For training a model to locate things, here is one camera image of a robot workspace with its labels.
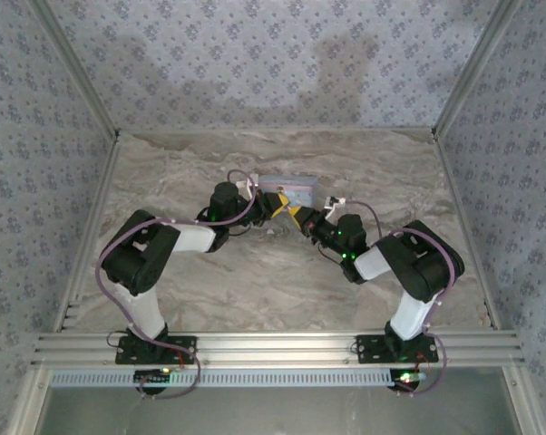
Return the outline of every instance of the marble tabletop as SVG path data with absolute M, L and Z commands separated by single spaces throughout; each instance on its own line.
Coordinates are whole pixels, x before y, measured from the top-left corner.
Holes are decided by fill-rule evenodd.
M 385 231 L 422 219 L 466 264 L 433 324 L 490 324 L 436 148 L 425 137 L 374 130 L 233 131 L 122 135 L 119 146 L 93 260 L 82 284 L 76 331 L 126 325 L 117 307 L 99 292 L 93 267 L 132 212 L 145 208 L 158 216 L 194 218 L 208 205 L 214 186 L 235 168 L 318 177 L 319 207 L 326 195 L 366 201 Z M 355 206 L 346 211 L 362 216 L 368 242 L 375 241 L 371 214 Z M 395 312 L 402 287 L 391 272 L 362 285 L 348 283 L 339 266 L 323 258 L 283 213 L 232 238 L 216 253 L 173 255 L 158 294 L 172 331 L 345 330 L 382 328 Z

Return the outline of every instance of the purple wire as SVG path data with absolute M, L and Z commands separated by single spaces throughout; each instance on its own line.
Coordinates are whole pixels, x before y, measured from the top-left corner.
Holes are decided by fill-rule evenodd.
M 346 204 L 357 204 L 358 206 L 362 206 L 369 209 L 374 215 L 375 225 L 378 227 L 378 237 L 382 238 L 382 225 L 380 225 L 380 219 L 378 218 L 378 214 L 374 211 L 374 209 L 369 204 L 366 204 L 365 202 L 362 202 L 362 201 L 355 201 L 353 199 L 346 199 Z
M 163 343 L 163 342 L 156 341 L 153 338 L 149 337 L 146 333 L 144 333 L 144 331 L 140 328 L 140 326 L 137 325 L 134 322 L 134 318 L 132 317 L 130 312 L 124 307 L 122 302 L 120 302 L 120 300 L 112 292 L 110 292 L 105 287 L 105 285 L 103 284 L 103 281 L 102 281 L 102 264 L 103 264 L 103 261 L 120 243 L 122 243 L 124 240 L 126 240 L 131 235 L 137 233 L 138 231 L 141 231 L 142 229 L 144 229 L 146 227 L 149 227 L 150 225 L 154 225 L 154 224 L 184 224 L 184 225 L 203 225 L 203 226 L 206 226 L 206 227 L 217 227 L 217 226 L 221 226 L 221 225 L 232 224 L 234 222 L 237 222 L 239 219 L 243 218 L 249 212 L 249 210 L 251 209 L 251 207 L 255 203 L 255 197 L 257 196 L 257 188 L 255 186 L 255 182 L 253 181 L 253 178 L 247 172 L 245 172 L 243 170 L 240 170 L 240 169 L 230 170 L 229 173 L 227 174 L 227 180 L 228 181 L 230 181 L 230 174 L 235 173 L 235 172 L 238 172 L 241 175 L 243 175 L 244 177 L 246 177 L 249 180 L 249 182 L 251 183 L 251 187 L 252 187 L 252 190 L 253 190 L 253 195 L 251 197 L 251 200 L 249 201 L 249 204 L 236 217 L 234 217 L 232 219 L 224 220 L 222 222 L 198 222 L 198 221 L 194 221 L 194 220 L 168 219 L 168 218 L 165 218 L 165 217 L 156 217 L 155 219 L 148 220 L 146 222 L 142 222 L 141 224 L 139 224 L 139 225 L 137 225 L 137 226 L 135 226 L 133 228 L 130 228 L 128 231 L 126 231 L 124 234 L 122 234 L 120 237 L 118 237 L 116 240 L 114 240 L 108 247 L 106 247 L 103 250 L 102 254 L 98 258 L 98 261 L 97 261 L 97 263 L 95 265 L 95 282 L 97 283 L 98 287 L 100 287 L 100 290 L 102 291 L 102 293 L 108 299 L 110 299 L 112 302 L 114 302 L 118 308 L 120 308 L 120 311 L 122 311 L 122 314 L 124 314 L 124 317 L 126 317 L 126 320 L 128 320 L 129 326 L 132 328 L 132 330 L 136 334 L 138 334 L 143 340 L 146 340 L 147 342 L 152 343 L 152 344 L 154 344 L 156 346 L 165 347 L 167 349 L 172 349 L 172 350 L 177 351 L 177 352 L 186 353 L 194 361 L 194 363 L 197 366 L 197 375 L 194 378 L 194 382 L 189 387 L 187 387 L 183 391 L 175 392 L 173 394 L 168 394 L 168 395 L 163 395 L 163 396 L 151 396 L 154 400 L 174 399 L 174 398 L 181 397 L 181 396 L 184 396 L 184 395 L 192 392 L 197 387 L 197 385 L 198 385 L 198 383 L 200 381 L 201 367 L 200 367 L 199 358 L 197 357 L 197 355 L 195 353 L 189 351 L 189 349 L 187 349 L 185 347 L 178 346 L 177 344 L 169 344 L 169 343 Z
M 422 231 L 419 231 L 419 230 L 413 229 L 413 228 L 398 228 L 398 229 L 393 230 L 390 234 L 395 235 L 395 234 L 399 234 L 399 233 L 407 233 L 407 234 L 412 234 L 414 236 L 420 237 L 421 239 L 423 239 L 426 242 L 428 242 L 429 244 L 431 244 L 443 256 L 444 261 L 446 262 L 446 265 L 448 266 L 449 278 L 448 278 L 448 284 L 446 285 L 444 290 L 434 298 L 434 304 L 437 305 L 436 298 L 438 298 L 438 300 L 440 301 L 443 298 L 443 296 L 446 294 L 446 292 L 450 288 L 453 287 L 454 282 L 456 281 L 456 279 L 455 279 L 456 276 L 455 276 L 455 272 L 454 272 L 454 264 L 453 264 L 453 260 L 451 259 L 451 256 L 448 254 L 448 252 L 446 252 L 446 249 L 444 249 L 443 246 L 440 243 L 438 243 L 436 240 L 434 240 L 432 237 L 428 236 L 427 234 L 423 233 Z M 433 338 L 438 343 L 438 347 L 440 347 L 440 350 L 443 353 L 443 367 L 441 369 L 440 376 L 438 376 L 438 378 L 436 378 L 436 381 L 434 381 L 434 383 L 432 385 L 430 385 L 428 388 L 426 388 L 425 390 L 422 390 L 422 391 L 414 392 L 408 386 L 404 385 L 403 383 L 396 382 L 396 385 L 404 388 L 405 390 L 408 390 L 409 394 L 412 395 L 412 396 L 425 394 L 427 392 L 431 392 L 434 388 L 436 388 L 438 385 L 440 385 L 440 382 L 441 382 L 441 380 L 444 377 L 444 374 L 446 372 L 446 366 L 447 366 L 448 362 L 447 362 L 447 359 L 446 359 L 446 349 L 444 348 L 443 341 L 440 339 L 440 337 L 438 335 L 436 335 L 434 333 L 429 333 L 428 328 L 426 326 L 428 324 L 428 319 L 430 319 L 433 312 L 434 312 L 434 309 L 431 309 L 430 312 L 428 313 L 428 315 L 426 316 L 426 318 L 424 319 L 423 334 L 425 336 L 427 336 L 427 337 Z

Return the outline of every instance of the purple cable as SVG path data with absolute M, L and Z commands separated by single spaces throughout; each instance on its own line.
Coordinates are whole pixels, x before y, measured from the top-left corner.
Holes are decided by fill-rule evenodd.
M 362 206 L 369 209 L 374 215 L 375 225 L 378 227 L 378 237 L 382 238 L 382 226 L 380 225 L 380 219 L 378 219 L 377 213 L 369 204 L 366 204 L 365 202 L 362 202 L 362 201 L 355 201 L 353 199 L 346 199 L 346 204 L 357 204 L 358 206 Z
M 412 234 L 414 236 L 420 237 L 421 239 L 431 244 L 443 256 L 444 261 L 446 262 L 446 265 L 448 266 L 449 278 L 448 278 L 448 284 L 446 285 L 446 288 L 438 296 L 434 298 L 434 303 L 436 304 L 436 298 L 438 298 L 439 300 L 442 299 L 442 297 L 446 294 L 446 292 L 453 287 L 455 282 L 456 273 L 454 272 L 454 264 L 453 264 L 453 260 L 451 259 L 451 256 L 448 254 L 448 252 L 446 252 L 446 249 L 444 249 L 440 243 L 438 243 L 436 240 L 434 240 L 432 237 L 428 236 L 427 234 L 423 233 L 422 231 L 419 231 L 413 228 L 398 228 L 393 230 L 390 234 L 396 235 L 398 233 L 407 233 L 407 234 Z M 434 333 L 428 333 L 428 328 L 426 327 L 426 325 L 428 324 L 428 319 L 432 316 L 433 311 L 434 309 L 431 309 L 428 315 L 426 316 L 426 318 L 424 319 L 423 334 L 427 337 L 434 338 L 434 340 L 438 343 L 438 347 L 440 347 L 440 350 L 443 353 L 443 368 L 441 369 L 440 376 L 436 379 L 436 381 L 434 381 L 434 383 L 430 385 L 428 388 L 426 388 L 425 390 L 422 390 L 419 392 L 414 392 L 403 383 L 396 382 L 396 385 L 404 388 L 405 390 L 408 390 L 408 393 L 411 396 L 431 392 L 434 388 L 440 385 L 440 381 L 442 380 L 442 378 L 444 377 L 444 373 L 446 372 L 446 366 L 448 362 L 446 361 L 446 349 L 444 348 L 443 341 L 440 339 L 438 335 Z
M 142 229 L 144 229 L 146 227 L 149 227 L 150 225 L 154 225 L 154 224 L 184 224 L 184 225 L 203 225 L 203 226 L 206 226 L 206 227 L 217 227 L 217 226 L 229 225 L 229 224 L 232 224 L 234 222 L 237 222 L 239 219 L 243 218 L 249 212 L 249 210 L 251 209 L 251 207 L 255 203 L 255 197 L 257 196 L 257 188 L 255 187 L 255 182 L 253 181 L 253 178 L 247 172 L 245 172 L 243 170 L 240 170 L 240 169 L 230 170 L 229 173 L 227 174 L 227 180 L 228 181 L 230 181 L 230 174 L 235 173 L 235 172 L 238 172 L 238 173 L 242 174 L 244 177 L 246 177 L 249 180 L 249 182 L 251 183 L 251 187 L 253 189 L 253 195 L 251 197 L 251 200 L 249 201 L 249 204 L 236 217 L 234 217 L 232 219 L 224 220 L 222 222 L 198 222 L 198 221 L 194 221 L 194 220 L 168 219 L 168 218 L 165 218 L 165 217 L 156 217 L 155 219 L 148 220 L 146 222 L 142 222 L 141 224 L 137 225 L 136 227 L 130 228 L 128 231 L 126 231 L 124 234 L 122 234 L 120 237 L 118 237 L 116 240 L 114 240 L 108 247 L 106 247 L 103 250 L 102 254 L 98 258 L 98 261 L 97 261 L 97 263 L 95 265 L 95 281 L 96 281 L 98 287 L 100 287 L 100 290 L 102 291 L 102 293 L 108 299 L 110 299 L 112 302 L 114 302 L 116 304 L 116 306 L 118 308 L 120 308 L 120 311 L 122 311 L 122 314 L 124 314 L 124 317 L 126 317 L 126 320 L 128 320 L 129 325 L 131 326 L 132 330 L 136 334 L 138 334 L 143 340 L 146 340 L 147 342 L 152 343 L 152 344 L 154 344 L 156 346 L 165 347 L 167 349 L 172 349 L 172 350 L 177 351 L 177 352 L 186 353 L 194 361 L 194 363 L 197 366 L 197 375 L 194 378 L 194 382 L 186 390 L 175 392 L 173 394 L 168 394 L 168 395 L 164 395 L 164 396 L 151 396 L 154 400 L 174 399 L 174 398 L 181 397 L 181 396 L 184 396 L 184 395 L 192 392 L 196 388 L 196 386 L 198 385 L 198 383 L 200 381 L 200 370 L 201 370 L 201 368 L 200 368 L 199 358 L 197 357 L 197 355 L 195 353 L 189 351 L 185 347 L 178 346 L 177 344 L 169 344 L 169 343 L 163 343 L 163 342 L 156 341 L 156 340 L 154 340 L 153 338 L 149 337 L 148 335 L 146 335 L 144 333 L 144 331 L 140 328 L 140 326 L 138 326 L 134 322 L 134 318 L 132 317 L 130 312 L 128 310 L 126 310 L 126 308 L 124 307 L 122 302 L 120 302 L 120 300 L 112 292 L 110 292 L 105 287 L 105 285 L 103 284 L 103 281 L 102 281 L 102 264 L 103 264 L 103 260 L 105 260 L 105 258 L 121 242 L 126 240 L 131 235 L 137 233 L 138 231 L 141 231 Z

